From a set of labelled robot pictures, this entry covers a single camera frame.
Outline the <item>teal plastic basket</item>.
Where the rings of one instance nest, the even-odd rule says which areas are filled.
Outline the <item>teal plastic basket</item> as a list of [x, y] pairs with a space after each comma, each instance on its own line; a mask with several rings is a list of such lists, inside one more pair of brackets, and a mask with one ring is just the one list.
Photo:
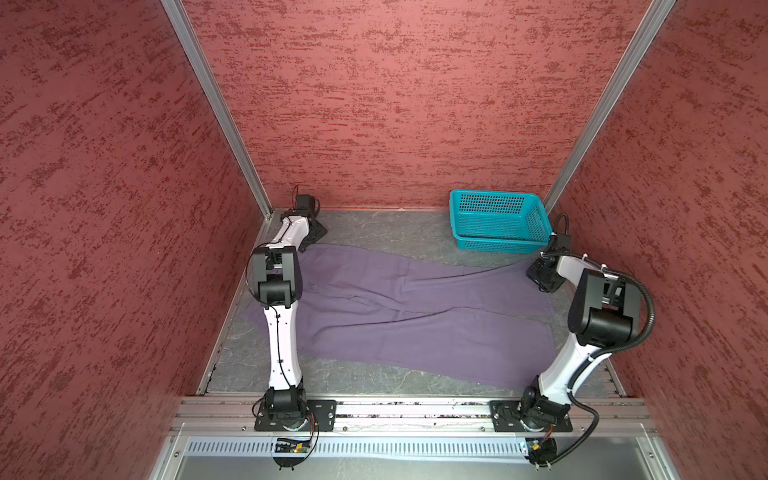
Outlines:
[[531, 193], [453, 190], [449, 215], [457, 247], [465, 251], [531, 254], [552, 235], [544, 205]]

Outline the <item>front aluminium rail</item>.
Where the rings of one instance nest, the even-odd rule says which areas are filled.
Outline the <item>front aluminium rail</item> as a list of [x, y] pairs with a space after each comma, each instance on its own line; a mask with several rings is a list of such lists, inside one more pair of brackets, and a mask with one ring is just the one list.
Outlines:
[[[181, 400], [171, 423], [176, 433], [213, 435], [256, 435], [253, 429], [257, 395], [227, 394], [189, 396]], [[545, 434], [495, 432], [488, 398], [483, 397], [397, 397], [336, 396], [338, 402], [331, 436], [427, 436], [480, 437], [529, 436]], [[595, 409], [600, 421], [595, 437], [657, 437], [655, 422], [640, 398], [590, 398], [584, 404]], [[589, 413], [570, 410], [573, 431], [554, 433], [575, 438], [587, 430]]]

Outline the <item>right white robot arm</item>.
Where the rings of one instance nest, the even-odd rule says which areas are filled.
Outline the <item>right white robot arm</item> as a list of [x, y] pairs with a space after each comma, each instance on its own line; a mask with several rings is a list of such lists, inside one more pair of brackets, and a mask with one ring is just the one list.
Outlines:
[[639, 334], [643, 294], [621, 273], [570, 254], [543, 257], [552, 276], [571, 283], [568, 338], [552, 364], [523, 393], [518, 412], [523, 427], [539, 432], [563, 424], [586, 378], [608, 359], [614, 347]]

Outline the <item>right connector board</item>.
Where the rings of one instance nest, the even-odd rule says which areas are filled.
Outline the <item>right connector board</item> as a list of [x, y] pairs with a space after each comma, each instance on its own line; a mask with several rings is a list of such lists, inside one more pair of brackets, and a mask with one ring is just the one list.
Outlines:
[[555, 438], [532, 438], [526, 440], [527, 459], [535, 468], [551, 468], [558, 456]]

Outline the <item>aluminium corner post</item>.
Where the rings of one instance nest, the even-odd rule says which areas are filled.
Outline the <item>aluminium corner post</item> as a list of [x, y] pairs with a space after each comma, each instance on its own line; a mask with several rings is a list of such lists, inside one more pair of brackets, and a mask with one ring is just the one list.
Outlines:
[[218, 125], [229, 144], [230, 150], [240, 167], [252, 196], [257, 202], [264, 218], [270, 220], [273, 216], [274, 208], [215, 79], [183, 2], [179, 0], [162, 0], [161, 4], [208, 100]]
[[649, 3], [599, 99], [592, 108], [585, 126], [544, 198], [543, 205], [548, 214], [552, 213], [558, 200], [565, 192], [570, 180], [621, 98], [675, 4], [675, 0], [653, 0]]

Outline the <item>right aluminium corner post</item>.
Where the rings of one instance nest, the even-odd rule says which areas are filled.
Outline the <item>right aluminium corner post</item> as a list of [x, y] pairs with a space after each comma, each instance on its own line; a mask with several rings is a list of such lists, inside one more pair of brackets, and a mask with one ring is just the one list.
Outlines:
[[543, 205], [548, 214], [552, 213], [558, 200], [565, 192], [570, 180], [621, 98], [675, 4], [675, 0], [653, 0], [649, 3], [599, 99], [592, 108], [585, 126], [544, 198]]

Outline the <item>connector board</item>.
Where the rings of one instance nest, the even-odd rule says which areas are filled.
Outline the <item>connector board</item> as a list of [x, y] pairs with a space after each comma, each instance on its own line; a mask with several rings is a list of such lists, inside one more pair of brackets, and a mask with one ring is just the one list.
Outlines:
[[532, 438], [526, 440], [527, 459], [535, 468], [551, 468], [558, 456], [555, 438]]
[[315, 443], [311, 440], [278, 438], [274, 445], [272, 459], [280, 470], [293, 470], [312, 455], [314, 448]]

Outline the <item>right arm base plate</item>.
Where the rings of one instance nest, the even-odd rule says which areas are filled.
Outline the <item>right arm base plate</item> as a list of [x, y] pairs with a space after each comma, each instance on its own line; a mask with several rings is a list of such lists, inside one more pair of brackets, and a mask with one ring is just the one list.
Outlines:
[[549, 400], [494, 400], [489, 402], [494, 431], [533, 434], [570, 433], [573, 426], [568, 404]]

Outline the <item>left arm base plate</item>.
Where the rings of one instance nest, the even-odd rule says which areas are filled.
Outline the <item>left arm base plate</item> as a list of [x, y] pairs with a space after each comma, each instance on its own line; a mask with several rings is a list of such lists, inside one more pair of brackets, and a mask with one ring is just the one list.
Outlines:
[[255, 431], [259, 432], [331, 432], [334, 429], [336, 410], [338, 402], [336, 400], [308, 399], [302, 403], [305, 412], [301, 413], [295, 420], [281, 420], [274, 413], [269, 416], [270, 410], [262, 402], [258, 405], [256, 417], [254, 419]]

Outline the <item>left aluminium corner post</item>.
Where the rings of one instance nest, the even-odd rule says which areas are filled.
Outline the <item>left aluminium corner post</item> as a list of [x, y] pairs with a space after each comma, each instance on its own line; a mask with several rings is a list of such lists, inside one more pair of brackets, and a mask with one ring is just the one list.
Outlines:
[[218, 125], [229, 144], [230, 150], [240, 167], [252, 196], [257, 202], [264, 218], [270, 220], [273, 216], [274, 208], [215, 79], [183, 2], [179, 0], [162, 0], [161, 4], [208, 100]]

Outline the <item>purple trousers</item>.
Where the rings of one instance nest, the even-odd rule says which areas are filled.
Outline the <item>purple trousers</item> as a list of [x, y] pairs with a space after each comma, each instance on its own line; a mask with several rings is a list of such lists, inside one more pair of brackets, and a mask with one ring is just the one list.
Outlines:
[[301, 353], [506, 389], [555, 358], [552, 302], [522, 264], [482, 269], [328, 244], [299, 262]]

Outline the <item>left connector board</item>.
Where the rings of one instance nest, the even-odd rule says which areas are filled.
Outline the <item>left connector board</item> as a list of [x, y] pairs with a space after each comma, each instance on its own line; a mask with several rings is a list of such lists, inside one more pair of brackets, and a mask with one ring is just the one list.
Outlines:
[[311, 440], [278, 438], [274, 445], [272, 459], [280, 470], [293, 470], [312, 455], [314, 448], [315, 443]]

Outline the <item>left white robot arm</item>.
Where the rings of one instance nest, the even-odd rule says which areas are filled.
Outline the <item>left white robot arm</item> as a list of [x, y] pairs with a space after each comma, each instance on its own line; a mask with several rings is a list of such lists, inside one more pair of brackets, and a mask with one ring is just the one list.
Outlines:
[[287, 431], [310, 426], [297, 345], [297, 313], [303, 295], [299, 254], [325, 235], [326, 229], [306, 209], [281, 217], [275, 237], [251, 252], [246, 285], [265, 315], [269, 337], [269, 383], [261, 400], [263, 416]]

